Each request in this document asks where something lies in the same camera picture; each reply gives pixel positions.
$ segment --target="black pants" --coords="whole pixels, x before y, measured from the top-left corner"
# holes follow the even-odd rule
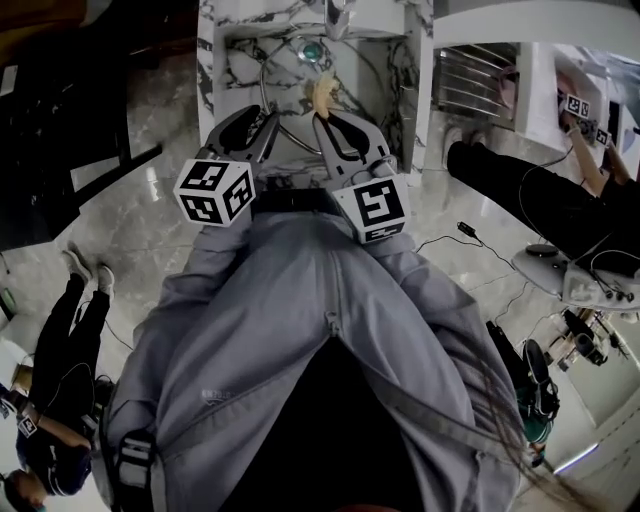
[[[29,400],[40,413],[46,410],[47,416],[72,428],[66,420],[77,422],[91,413],[100,333],[109,311],[108,295],[96,291],[82,320],[69,334],[83,289],[80,276],[71,274],[38,338],[29,392]]]
[[[482,144],[456,142],[447,156],[451,176],[496,202],[569,258],[581,258],[602,240],[597,252],[617,249],[640,255],[636,237],[618,232],[619,219],[611,208],[545,168],[531,170],[534,166],[498,155]],[[589,268],[592,257],[578,263]],[[596,268],[633,275],[638,263],[606,254],[598,258]]]

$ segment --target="sneaker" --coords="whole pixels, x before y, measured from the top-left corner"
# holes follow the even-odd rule
[[[84,260],[80,253],[74,250],[65,250],[62,251],[62,259],[67,265],[67,269],[69,270],[69,274],[77,274],[84,281],[84,285],[87,286],[87,283],[93,279],[93,275],[91,274],[91,270],[84,263]]]
[[[98,291],[109,296],[109,302],[113,302],[115,293],[113,291],[113,285],[116,282],[116,278],[113,275],[113,271],[107,267],[104,263],[98,265]]]
[[[472,146],[474,144],[482,144],[483,146],[486,146],[487,136],[484,134],[484,132],[481,132],[480,130],[476,130],[471,134],[471,139],[469,140],[469,144],[471,144]]]
[[[447,167],[447,157],[449,156],[449,148],[455,142],[462,142],[462,128],[459,126],[453,126],[447,130],[444,134],[444,144],[442,146],[442,167],[449,170]]]

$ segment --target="white cube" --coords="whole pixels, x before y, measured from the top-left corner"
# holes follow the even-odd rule
[[[411,215],[407,182],[402,176],[376,178],[336,190],[333,197],[363,244],[404,231]]]
[[[232,160],[187,160],[173,193],[188,221],[222,227],[256,197],[251,165]]]

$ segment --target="dark blue shirt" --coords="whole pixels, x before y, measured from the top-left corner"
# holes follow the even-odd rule
[[[19,432],[16,451],[23,468],[29,466],[50,495],[76,494],[91,473],[88,448],[72,448],[41,428],[28,439]]]

